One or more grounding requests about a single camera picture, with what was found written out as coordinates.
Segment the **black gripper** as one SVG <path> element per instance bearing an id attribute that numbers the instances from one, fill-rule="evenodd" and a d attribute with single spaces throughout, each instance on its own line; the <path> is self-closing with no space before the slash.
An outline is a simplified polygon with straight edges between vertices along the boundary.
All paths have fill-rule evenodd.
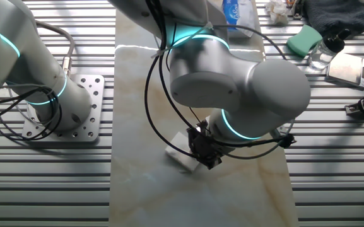
<path id="1" fill-rule="evenodd" d="M 221 164 L 222 156 L 232 151 L 232 148 L 222 146 L 214 140 L 212 133 L 208 130 L 207 120 L 201 121 L 195 128 L 189 128 L 187 132 L 192 155 L 208 170 Z"/>

